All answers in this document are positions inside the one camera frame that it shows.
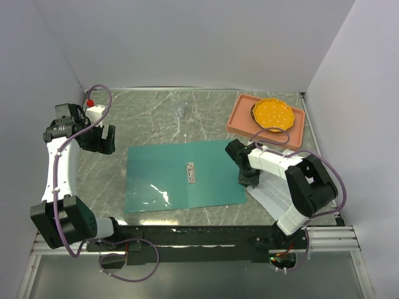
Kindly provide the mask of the teal file folder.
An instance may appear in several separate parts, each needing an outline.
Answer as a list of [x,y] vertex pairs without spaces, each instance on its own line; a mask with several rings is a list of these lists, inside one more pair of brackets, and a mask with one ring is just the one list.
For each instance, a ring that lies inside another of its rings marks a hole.
[[[213,140],[129,148],[125,213],[244,204],[246,191],[227,145]],[[188,184],[189,162],[195,165],[194,184]]]

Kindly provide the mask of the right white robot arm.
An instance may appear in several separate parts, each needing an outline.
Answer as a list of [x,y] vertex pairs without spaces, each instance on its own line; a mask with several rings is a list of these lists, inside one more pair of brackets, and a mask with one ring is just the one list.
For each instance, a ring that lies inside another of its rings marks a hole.
[[294,235],[306,222],[339,195],[324,162],[315,154],[300,157],[297,152],[278,153],[260,143],[244,145],[237,139],[228,143],[225,152],[239,168],[238,183],[248,191],[260,189],[262,173],[287,183],[291,203],[273,223],[268,237],[279,248],[293,243]]

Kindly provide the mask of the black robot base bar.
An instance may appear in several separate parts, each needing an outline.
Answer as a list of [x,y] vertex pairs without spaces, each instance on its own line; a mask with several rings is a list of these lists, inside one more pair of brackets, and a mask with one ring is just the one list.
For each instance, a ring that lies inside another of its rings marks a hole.
[[273,250],[307,247],[303,230],[287,237],[269,225],[123,225],[107,243],[93,242],[90,253],[121,254],[127,265],[169,262],[250,261],[268,263]]

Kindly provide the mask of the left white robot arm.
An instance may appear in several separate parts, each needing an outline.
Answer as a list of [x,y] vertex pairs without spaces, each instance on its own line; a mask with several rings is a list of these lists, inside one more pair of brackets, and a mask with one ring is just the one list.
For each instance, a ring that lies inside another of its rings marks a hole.
[[[115,152],[115,126],[95,126],[84,131],[88,127],[83,121],[77,123],[72,118],[64,118],[54,120],[43,134],[49,154],[47,184],[41,203],[31,207],[30,217],[51,249],[64,245],[60,232],[69,245],[101,239],[106,248],[117,250],[123,243],[123,234],[116,219],[95,217],[77,195],[79,152]],[[84,133],[69,139],[79,131]]]

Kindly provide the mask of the printed paper sheet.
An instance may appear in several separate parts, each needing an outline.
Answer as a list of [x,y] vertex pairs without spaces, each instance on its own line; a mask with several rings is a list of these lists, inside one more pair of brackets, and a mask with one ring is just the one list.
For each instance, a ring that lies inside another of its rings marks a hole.
[[287,182],[265,171],[259,177],[259,184],[256,187],[248,186],[246,191],[275,221],[278,221],[292,205]]

